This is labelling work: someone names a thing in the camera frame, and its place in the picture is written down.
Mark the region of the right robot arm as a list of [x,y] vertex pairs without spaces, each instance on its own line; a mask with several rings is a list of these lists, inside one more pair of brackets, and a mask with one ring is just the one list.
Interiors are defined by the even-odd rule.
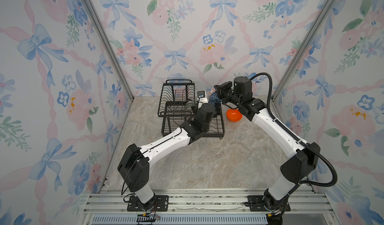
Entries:
[[236,77],[233,82],[216,85],[215,90],[223,104],[234,104],[239,112],[261,127],[285,152],[288,160],[281,165],[281,173],[265,192],[263,205],[269,210],[278,210],[286,206],[288,197],[300,182],[317,167],[320,147],[316,143],[308,144],[290,135],[291,130],[280,120],[273,118],[267,105],[253,97],[252,82],[249,78]]

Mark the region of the black wire dish rack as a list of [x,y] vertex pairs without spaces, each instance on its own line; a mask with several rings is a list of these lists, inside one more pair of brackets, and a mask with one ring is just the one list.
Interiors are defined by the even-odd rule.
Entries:
[[193,118],[198,109],[195,83],[189,79],[168,79],[163,84],[158,116],[163,119],[162,135],[173,132],[183,122]]

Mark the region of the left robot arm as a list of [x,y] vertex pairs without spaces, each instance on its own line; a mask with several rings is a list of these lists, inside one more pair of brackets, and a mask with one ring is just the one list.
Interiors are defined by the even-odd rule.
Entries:
[[155,202],[155,193],[149,182],[150,168],[163,157],[199,140],[210,129],[210,123],[217,115],[216,107],[204,103],[193,118],[183,122],[170,134],[148,145],[138,147],[131,144],[127,147],[119,165],[118,172],[124,184],[144,206]]

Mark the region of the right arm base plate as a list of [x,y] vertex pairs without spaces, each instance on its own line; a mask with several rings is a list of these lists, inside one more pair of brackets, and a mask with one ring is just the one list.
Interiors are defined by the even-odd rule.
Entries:
[[244,203],[249,207],[251,212],[290,212],[291,207],[286,199],[286,196],[281,200],[275,200],[269,196],[247,196],[247,201]]

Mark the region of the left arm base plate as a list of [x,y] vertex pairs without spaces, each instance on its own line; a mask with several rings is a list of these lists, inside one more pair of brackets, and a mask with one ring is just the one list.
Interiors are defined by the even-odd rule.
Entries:
[[143,204],[136,196],[131,196],[128,201],[128,212],[167,212],[169,196],[155,195],[147,203]]

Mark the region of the orange plastic bowl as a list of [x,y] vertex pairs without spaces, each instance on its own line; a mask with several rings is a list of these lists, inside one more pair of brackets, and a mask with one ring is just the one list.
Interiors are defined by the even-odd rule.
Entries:
[[239,112],[238,109],[228,109],[226,116],[231,122],[238,122],[243,118],[243,115]]

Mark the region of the blue triangle pattern bowl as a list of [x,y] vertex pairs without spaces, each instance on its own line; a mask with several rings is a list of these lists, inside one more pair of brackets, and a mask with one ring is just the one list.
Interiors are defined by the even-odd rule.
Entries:
[[209,93],[209,103],[210,104],[220,104],[222,100],[219,98],[219,95],[215,87],[212,87]]

